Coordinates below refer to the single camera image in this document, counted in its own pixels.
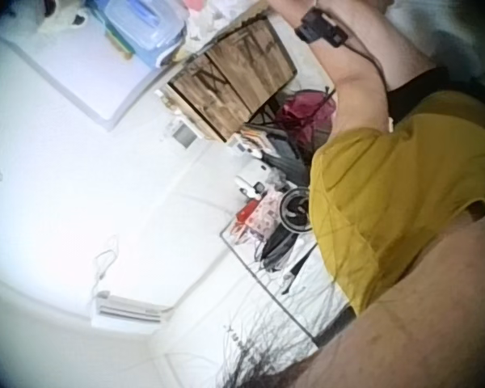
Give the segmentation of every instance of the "air conditioner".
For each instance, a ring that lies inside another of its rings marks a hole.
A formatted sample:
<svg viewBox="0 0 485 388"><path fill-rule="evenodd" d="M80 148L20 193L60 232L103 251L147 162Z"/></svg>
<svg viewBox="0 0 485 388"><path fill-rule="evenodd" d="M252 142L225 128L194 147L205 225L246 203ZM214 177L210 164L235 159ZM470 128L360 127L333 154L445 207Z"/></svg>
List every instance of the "air conditioner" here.
<svg viewBox="0 0 485 388"><path fill-rule="evenodd" d="M169 319L171 310L101 292L92 303L91 325L104 330L148 335Z"/></svg>

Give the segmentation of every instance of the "wooden cabinet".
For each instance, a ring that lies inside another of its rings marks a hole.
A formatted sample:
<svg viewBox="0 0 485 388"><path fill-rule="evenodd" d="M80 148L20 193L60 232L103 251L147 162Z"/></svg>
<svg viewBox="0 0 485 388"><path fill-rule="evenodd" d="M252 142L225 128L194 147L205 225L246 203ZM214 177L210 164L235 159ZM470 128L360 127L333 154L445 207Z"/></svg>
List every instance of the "wooden cabinet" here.
<svg viewBox="0 0 485 388"><path fill-rule="evenodd" d="M191 62L166 94L207 138L226 141L295 73L271 24L259 19Z"/></svg>

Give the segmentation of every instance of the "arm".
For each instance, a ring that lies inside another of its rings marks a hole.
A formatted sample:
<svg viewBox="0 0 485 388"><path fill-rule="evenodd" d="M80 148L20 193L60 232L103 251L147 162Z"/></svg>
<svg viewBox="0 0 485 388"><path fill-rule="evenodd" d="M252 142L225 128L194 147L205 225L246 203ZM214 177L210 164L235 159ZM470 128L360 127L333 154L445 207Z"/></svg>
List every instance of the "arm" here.
<svg viewBox="0 0 485 388"><path fill-rule="evenodd" d="M311 0L269 2L293 28L302 23L302 17L313 5ZM348 48L333 48L325 40L317 40L310 47L335 84L338 94L332 133L358 128L372 128L387 133L386 91L375 66Z"/></svg>
<svg viewBox="0 0 485 388"><path fill-rule="evenodd" d="M485 218L445 236L294 387L485 387Z"/></svg>
<svg viewBox="0 0 485 388"><path fill-rule="evenodd" d="M372 53L392 91L435 67L384 14L378 0L319 0L318 7L338 19Z"/></svg>

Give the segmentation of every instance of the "black cable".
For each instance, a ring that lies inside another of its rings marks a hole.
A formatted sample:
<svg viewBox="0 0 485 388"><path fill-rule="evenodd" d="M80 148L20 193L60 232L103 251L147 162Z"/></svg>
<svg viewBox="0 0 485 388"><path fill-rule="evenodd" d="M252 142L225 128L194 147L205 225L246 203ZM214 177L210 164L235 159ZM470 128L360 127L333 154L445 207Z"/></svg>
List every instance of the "black cable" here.
<svg viewBox="0 0 485 388"><path fill-rule="evenodd" d="M386 78L385 78L384 73L382 72L381 66L379 66L376 63L376 61L374 61L371 57L369 57L366 54L363 54L359 50L356 50L355 48L353 48L352 46L348 45L347 43L343 43L343 46L346 47L347 49L349 49L350 51L352 51L353 53L355 53L355 54L359 55L360 57L362 57L362 58L366 59L367 61L369 61L373 65L373 67L376 68L377 72L379 73L379 77L381 77L382 85L385 87L385 91L388 91L388 87L386 85Z"/></svg>

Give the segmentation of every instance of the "red bag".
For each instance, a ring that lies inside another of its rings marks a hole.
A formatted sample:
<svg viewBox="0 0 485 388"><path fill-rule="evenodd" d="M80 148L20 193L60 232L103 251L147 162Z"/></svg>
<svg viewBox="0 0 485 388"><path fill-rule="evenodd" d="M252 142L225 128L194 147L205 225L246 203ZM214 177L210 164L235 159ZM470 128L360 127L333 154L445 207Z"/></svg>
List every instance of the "red bag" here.
<svg viewBox="0 0 485 388"><path fill-rule="evenodd" d="M278 111L276 124L300 149L313 150L315 132L318 129L331 131L331 116L336 109L333 94L334 91L298 91Z"/></svg>

